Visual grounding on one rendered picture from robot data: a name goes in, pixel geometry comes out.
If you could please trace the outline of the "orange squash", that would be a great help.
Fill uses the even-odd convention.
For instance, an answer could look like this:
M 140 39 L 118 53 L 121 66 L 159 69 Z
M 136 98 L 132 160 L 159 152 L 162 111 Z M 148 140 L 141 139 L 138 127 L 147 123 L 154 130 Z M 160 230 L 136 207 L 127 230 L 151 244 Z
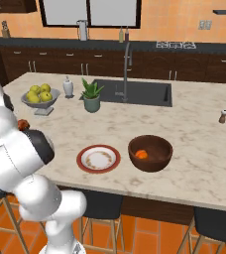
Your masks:
M 139 159 L 147 159 L 148 153 L 146 150 L 138 150 L 135 154 L 135 156 Z

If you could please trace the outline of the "brown wooden bowl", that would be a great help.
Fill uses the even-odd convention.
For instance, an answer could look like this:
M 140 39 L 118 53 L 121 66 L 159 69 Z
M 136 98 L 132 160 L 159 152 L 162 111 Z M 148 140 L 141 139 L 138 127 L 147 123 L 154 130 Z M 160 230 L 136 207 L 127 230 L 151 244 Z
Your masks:
M 139 150 L 145 150 L 146 159 L 136 156 Z M 132 139 L 128 145 L 132 164 L 143 172 L 154 173 L 164 169 L 172 156 L 172 145 L 166 139 L 155 135 L 141 135 Z

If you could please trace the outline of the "grey footed fruit bowl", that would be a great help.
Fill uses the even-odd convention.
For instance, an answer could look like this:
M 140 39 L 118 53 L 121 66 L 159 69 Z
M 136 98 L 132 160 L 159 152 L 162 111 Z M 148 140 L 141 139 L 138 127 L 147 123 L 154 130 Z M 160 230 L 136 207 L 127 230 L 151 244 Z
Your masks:
M 46 102 L 39 102 L 39 103 L 30 102 L 27 99 L 26 94 L 22 95 L 21 101 L 25 103 L 26 105 L 28 105 L 29 107 L 36 108 L 35 115 L 48 116 L 54 110 L 53 104 L 57 101 L 57 98 L 59 97 L 60 92 L 57 89 L 53 88 L 51 91 L 51 94 L 53 98 L 50 101 L 46 101 Z

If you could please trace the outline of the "brown chicken drumstick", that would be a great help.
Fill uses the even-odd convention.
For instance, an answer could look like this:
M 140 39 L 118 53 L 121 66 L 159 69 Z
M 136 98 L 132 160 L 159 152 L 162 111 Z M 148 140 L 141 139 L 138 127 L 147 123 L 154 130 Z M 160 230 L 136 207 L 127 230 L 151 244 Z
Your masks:
M 27 120 L 25 120 L 25 119 L 20 119 L 20 120 L 18 121 L 18 128 L 19 128 L 20 130 L 29 129 L 29 128 L 30 128 L 30 124 L 29 124 L 29 122 L 28 122 Z

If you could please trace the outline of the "red-rimmed white plate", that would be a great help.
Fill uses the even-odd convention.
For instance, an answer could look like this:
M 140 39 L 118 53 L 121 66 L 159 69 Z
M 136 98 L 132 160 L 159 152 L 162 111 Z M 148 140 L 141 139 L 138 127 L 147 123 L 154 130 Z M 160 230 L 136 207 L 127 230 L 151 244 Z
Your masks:
M 121 161 L 120 153 L 108 145 L 92 145 L 81 150 L 77 165 L 90 174 L 104 174 L 114 170 Z

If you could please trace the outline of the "green potted plant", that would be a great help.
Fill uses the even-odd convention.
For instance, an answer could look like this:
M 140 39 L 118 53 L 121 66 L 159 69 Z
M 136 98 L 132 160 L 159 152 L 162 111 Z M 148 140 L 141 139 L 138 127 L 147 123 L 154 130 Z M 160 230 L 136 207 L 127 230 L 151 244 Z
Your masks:
M 81 80 L 84 87 L 81 93 L 84 108 L 89 113 L 95 113 L 100 109 L 100 92 L 103 86 L 99 87 L 96 82 L 88 83 L 84 78 Z

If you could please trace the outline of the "dark grey sink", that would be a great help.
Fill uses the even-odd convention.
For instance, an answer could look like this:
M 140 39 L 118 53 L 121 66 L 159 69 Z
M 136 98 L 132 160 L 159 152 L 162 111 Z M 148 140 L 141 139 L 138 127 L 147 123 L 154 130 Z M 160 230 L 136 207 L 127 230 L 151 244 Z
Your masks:
M 94 79 L 98 87 L 103 86 L 100 92 L 100 100 L 104 102 L 123 103 L 124 91 L 123 80 Z M 171 84 L 128 81 L 127 82 L 127 103 L 138 105 L 172 107 Z

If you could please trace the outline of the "grey metal tap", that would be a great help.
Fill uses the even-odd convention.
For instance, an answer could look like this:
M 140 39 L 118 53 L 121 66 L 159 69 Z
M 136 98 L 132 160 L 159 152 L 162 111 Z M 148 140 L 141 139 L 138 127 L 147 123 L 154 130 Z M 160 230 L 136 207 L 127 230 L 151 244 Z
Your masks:
M 127 102 L 127 68 L 132 65 L 133 53 L 131 43 L 128 42 L 125 50 L 125 61 L 124 61 L 124 91 L 123 91 L 123 101 Z

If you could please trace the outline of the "white ceramic jar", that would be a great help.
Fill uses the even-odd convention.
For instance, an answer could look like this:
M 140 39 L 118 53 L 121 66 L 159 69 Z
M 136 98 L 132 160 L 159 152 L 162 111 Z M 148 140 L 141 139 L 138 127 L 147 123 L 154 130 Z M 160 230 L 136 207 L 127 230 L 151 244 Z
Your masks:
M 65 97 L 72 98 L 73 97 L 73 83 L 69 80 L 68 77 L 65 78 L 65 81 L 63 82 L 62 86 L 65 93 Z

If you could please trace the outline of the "dark brown cupboard run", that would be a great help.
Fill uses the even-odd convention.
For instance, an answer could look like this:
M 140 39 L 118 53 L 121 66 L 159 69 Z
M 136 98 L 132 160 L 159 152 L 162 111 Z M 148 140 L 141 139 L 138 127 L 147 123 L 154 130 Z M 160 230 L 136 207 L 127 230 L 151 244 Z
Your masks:
M 196 50 L 157 49 L 131 42 L 128 77 L 226 83 L 226 44 L 195 43 Z M 0 80 L 26 72 L 124 76 L 126 43 L 64 39 L 0 38 Z

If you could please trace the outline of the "dark brown island base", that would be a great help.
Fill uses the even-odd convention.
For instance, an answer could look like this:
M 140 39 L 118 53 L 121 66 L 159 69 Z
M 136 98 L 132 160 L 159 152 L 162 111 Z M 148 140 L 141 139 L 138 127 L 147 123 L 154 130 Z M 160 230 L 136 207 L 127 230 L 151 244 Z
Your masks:
M 121 212 L 141 218 L 188 225 L 193 218 L 193 207 L 184 204 L 125 196 Z

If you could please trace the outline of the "silver metal jug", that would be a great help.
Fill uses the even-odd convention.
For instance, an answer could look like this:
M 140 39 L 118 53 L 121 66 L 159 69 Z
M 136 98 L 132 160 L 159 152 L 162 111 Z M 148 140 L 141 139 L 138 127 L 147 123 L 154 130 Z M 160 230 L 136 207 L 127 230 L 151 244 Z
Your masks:
M 78 26 L 78 38 L 81 41 L 87 41 L 88 40 L 88 23 L 86 20 L 78 20 L 76 22 L 76 25 Z

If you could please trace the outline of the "hob with white grates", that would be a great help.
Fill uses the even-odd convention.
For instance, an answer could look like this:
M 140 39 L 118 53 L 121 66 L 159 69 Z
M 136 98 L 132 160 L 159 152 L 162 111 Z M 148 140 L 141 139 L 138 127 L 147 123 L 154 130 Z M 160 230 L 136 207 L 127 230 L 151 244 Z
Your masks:
M 159 41 L 156 42 L 157 49 L 170 49 L 170 50 L 196 50 L 196 44 L 194 42 L 168 42 Z

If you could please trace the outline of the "white-topped brown salt shaker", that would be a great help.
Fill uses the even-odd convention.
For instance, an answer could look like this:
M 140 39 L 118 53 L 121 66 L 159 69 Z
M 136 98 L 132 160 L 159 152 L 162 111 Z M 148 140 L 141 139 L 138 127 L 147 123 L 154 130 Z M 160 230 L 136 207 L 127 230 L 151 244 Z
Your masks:
M 226 121 L 226 109 L 221 110 L 221 116 L 218 120 L 219 123 L 224 124 Z

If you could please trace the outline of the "black-framed window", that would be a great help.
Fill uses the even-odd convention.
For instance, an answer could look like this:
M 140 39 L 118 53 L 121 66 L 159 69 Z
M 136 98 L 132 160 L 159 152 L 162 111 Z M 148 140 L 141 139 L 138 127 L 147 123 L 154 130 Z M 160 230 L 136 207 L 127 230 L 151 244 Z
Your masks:
M 142 0 L 39 0 L 45 27 L 140 28 Z

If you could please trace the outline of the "wooden knife block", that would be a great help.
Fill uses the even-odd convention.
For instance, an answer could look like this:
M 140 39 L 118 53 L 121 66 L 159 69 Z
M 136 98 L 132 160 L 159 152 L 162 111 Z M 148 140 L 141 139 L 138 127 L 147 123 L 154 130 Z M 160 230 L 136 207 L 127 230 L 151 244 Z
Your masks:
M 7 21 L 2 21 L 2 36 L 3 38 L 11 38 L 10 31 L 7 25 Z

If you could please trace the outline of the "grey wall socket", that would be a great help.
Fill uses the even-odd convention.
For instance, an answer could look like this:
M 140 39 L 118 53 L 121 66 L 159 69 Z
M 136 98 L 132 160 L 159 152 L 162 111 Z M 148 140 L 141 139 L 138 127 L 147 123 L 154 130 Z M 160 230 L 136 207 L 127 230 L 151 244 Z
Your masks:
M 212 26 L 212 21 L 211 20 L 200 20 L 198 29 L 199 30 L 210 30 Z

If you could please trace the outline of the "dark brown wall cupboard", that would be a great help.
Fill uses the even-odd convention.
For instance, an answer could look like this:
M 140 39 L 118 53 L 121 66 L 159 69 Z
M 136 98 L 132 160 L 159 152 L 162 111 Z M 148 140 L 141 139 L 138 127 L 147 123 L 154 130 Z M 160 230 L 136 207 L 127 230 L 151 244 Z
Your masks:
M 32 13 L 36 11 L 36 0 L 0 0 L 0 13 Z

